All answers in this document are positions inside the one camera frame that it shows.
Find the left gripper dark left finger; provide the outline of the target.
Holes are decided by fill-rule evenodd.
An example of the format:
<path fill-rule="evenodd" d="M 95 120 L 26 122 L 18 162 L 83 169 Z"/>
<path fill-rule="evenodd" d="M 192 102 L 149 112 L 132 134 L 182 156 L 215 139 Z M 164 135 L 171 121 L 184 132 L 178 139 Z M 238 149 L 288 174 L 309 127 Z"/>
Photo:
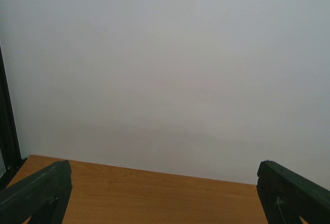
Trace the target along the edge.
<path fill-rule="evenodd" d="M 62 223 L 71 173 L 68 160 L 56 161 L 1 190 L 1 223 Z"/>

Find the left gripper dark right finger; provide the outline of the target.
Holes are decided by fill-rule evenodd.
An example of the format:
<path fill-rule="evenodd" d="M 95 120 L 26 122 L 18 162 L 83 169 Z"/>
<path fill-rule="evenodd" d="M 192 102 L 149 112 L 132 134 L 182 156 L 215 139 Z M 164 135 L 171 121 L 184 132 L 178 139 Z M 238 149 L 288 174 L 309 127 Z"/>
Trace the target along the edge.
<path fill-rule="evenodd" d="M 261 162 L 257 176 L 268 223 L 329 223 L 329 190 L 274 161 Z"/>

